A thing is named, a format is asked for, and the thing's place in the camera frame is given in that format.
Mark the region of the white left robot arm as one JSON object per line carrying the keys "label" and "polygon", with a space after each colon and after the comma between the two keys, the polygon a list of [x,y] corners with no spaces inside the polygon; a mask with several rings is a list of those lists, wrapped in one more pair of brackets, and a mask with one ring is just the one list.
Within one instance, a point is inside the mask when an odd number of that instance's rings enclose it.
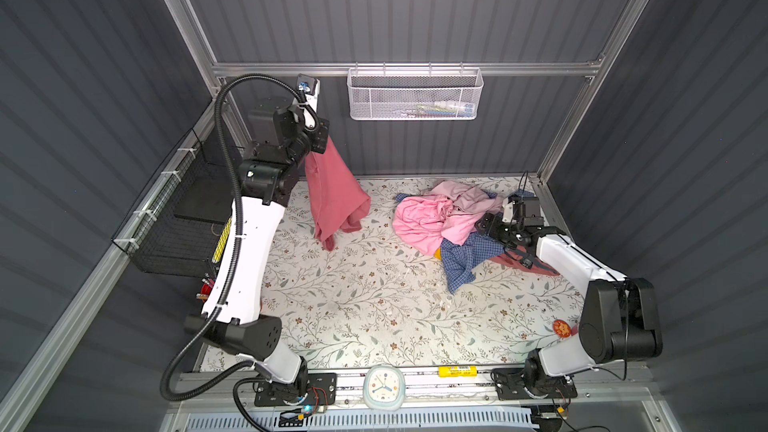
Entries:
{"label": "white left robot arm", "polygon": [[308,387],[306,361],[282,340],[280,318],[262,314],[260,293],[272,240],[298,182],[299,169],[308,155],[325,152],[329,123],[317,114],[318,79],[300,74],[295,85],[288,85],[251,73],[232,79],[215,98],[213,120],[219,140],[227,131],[223,122],[227,96],[250,81],[277,85],[289,97],[266,109],[275,141],[253,143],[241,162],[229,151],[222,152],[232,192],[230,227],[211,294],[202,311],[185,322],[194,334],[186,347],[192,349],[199,342],[216,346],[240,357],[237,370],[250,368],[302,396]]}

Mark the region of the pale pink ribbed garment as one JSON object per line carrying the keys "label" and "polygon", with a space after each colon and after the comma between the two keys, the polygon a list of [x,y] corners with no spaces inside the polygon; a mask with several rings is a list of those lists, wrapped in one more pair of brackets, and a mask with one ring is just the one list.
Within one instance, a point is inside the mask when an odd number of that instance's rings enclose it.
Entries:
{"label": "pale pink ribbed garment", "polygon": [[491,197],[479,186],[455,181],[443,181],[428,194],[451,202],[451,211],[446,213],[444,222],[444,228],[451,230],[473,230],[485,214],[499,213],[504,205],[503,197]]}

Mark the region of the pink tape roll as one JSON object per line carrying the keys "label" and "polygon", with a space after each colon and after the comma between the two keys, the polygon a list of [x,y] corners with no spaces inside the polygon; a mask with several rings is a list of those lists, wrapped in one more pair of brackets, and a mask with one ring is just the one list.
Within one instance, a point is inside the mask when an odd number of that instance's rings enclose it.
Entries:
{"label": "pink tape roll", "polygon": [[571,325],[560,319],[557,319],[552,323],[552,330],[559,339],[575,337],[580,331],[578,324]]}

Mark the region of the rose red cloth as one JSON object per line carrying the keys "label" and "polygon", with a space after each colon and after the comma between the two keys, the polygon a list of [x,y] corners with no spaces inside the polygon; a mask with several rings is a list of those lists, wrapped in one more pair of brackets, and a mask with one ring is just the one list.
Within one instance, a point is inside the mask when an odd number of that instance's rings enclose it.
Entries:
{"label": "rose red cloth", "polygon": [[335,248],[335,233],[357,232],[371,207],[363,191],[331,138],[324,153],[311,152],[305,159],[314,237],[326,251]]}

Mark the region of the red garment with grey trim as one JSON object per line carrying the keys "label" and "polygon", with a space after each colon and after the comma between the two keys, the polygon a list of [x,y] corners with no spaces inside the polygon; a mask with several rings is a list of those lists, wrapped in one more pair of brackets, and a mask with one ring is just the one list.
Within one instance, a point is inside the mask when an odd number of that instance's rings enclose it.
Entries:
{"label": "red garment with grey trim", "polygon": [[522,272],[530,272],[544,276],[558,276],[559,273],[545,262],[521,249],[505,249],[504,252],[491,261],[506,267],[515,268]]}

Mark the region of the bright pink cloth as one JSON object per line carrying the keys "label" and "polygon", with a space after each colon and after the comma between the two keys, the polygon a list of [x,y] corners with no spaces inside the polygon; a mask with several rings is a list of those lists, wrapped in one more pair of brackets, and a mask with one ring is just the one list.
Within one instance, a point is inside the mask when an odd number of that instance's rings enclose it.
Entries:
{"label": "bright pink cloth", "polygon": [[409,196],[396,207],[393,219],[395,234],[407,245],[424,255],[433,255],[444,240],[463,245],[473,230],[444,228],[445,215],[451,202],[438,196]]}

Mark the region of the markers in white basket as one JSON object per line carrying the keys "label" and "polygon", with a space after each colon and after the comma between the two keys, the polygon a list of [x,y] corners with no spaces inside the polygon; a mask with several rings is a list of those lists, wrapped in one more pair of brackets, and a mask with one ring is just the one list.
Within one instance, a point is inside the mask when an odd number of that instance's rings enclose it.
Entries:
{"label": "markers in white basket", "polygon": [[396,117],[418,120],[473,120],[477,115],[476,105],[464,101],[438,101],[424,104],[410,104],[395,112]]}

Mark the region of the yellow label tag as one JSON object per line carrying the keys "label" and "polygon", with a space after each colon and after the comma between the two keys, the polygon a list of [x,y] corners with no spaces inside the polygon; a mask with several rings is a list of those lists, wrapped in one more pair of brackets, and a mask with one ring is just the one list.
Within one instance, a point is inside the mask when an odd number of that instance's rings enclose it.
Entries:
{"label": "yellow label tag", "polygon": [[438,376],[440,378],[471,378],[478,376],[478,369],[476,366],[469,365],[452,365],[452,366],[439,366]]}

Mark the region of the floral table mat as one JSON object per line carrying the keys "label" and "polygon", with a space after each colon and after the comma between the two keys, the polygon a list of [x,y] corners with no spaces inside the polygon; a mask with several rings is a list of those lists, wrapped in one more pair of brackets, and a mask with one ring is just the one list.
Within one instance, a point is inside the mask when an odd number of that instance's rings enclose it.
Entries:
{"label": "floral table mat", "polygon": [[260,293],[281,338],[316,369],[506,364],[557,341],[552,323],[578,322],[583,296],[561,276],[487,260],[454,294],[442,261],[405,244],[392,224],[396,196],[423,195],[436,177],[357,179],[371,198],[357,232],[314,237],[308,182],[278,225]]}

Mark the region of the small white clock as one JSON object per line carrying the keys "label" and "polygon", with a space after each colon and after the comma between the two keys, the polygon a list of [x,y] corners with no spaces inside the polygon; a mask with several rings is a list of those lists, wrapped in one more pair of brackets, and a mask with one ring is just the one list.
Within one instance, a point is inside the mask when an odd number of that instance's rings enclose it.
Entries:
{"label": "small white clock", "polygon": [[402,371],[390,365],[371,367],[363,383],[363,401],[373,410],[395,411],[405,402],[406,382]]}

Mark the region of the red pencil cup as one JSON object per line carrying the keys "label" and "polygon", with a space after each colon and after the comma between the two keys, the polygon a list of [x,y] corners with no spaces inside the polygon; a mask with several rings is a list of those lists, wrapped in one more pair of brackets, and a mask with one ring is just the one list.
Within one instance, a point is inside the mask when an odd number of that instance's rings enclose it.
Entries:
{"label": "red pencil cup", "polygon": [[207,301],[212,293],[215,283],[209,278],[201,279],[200,290],[196,294],[196,299],[200,301]]}

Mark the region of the blue plaid shirt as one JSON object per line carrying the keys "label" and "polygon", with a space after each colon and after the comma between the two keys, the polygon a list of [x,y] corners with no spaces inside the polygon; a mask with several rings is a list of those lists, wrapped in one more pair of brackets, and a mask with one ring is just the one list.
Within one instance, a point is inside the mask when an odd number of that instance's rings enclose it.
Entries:
{"label": "blue plaid shirt", "polygon": [[[425,196],[399,194],[396,196],[397,205],[409,196]],[[450,293],[475,280],[473,269],[481,263],[499,256],[504,252],[504,246],[499,242],[480,235],[474,229],[463,245],[455,245],[444,240],[441,247],[431,256],[439,255],[446,276],[446,285]]]}

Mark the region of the yellow ruler in basket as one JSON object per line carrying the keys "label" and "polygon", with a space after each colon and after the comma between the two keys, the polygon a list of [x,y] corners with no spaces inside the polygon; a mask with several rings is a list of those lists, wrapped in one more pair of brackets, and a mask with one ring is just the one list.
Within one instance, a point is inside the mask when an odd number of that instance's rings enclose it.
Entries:
{"label": "yellow ruler in basket", "polygon": [[214,252],[211,258],[211,262],[213,264],[219,264],[222,260],[222,257],[224,255],[224,251],[226,249],[226,245],[229,239],[231,226],[232,226],[232,218],[229,218],[225,223],[224,227],[222,228],[221,233],[219,234],[219,240],[217,242],[217,245],[214,249]]}

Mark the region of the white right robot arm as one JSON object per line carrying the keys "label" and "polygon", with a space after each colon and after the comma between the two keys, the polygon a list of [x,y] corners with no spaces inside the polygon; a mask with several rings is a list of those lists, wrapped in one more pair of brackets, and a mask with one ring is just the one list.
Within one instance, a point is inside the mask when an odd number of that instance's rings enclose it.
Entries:
{"label": "white right robot arm", "polygon": [[579,247],[565,231],[545,223],[534,196],[513,194],[500,212],[485,213],[476,231],[504,247],[524,267],[545,265],[583,296],[576,332],[526,358],[522,381],[545,396],[576,373],[614,361],[627,364],[663,350],[657,297],[651,282],[630,278]]}

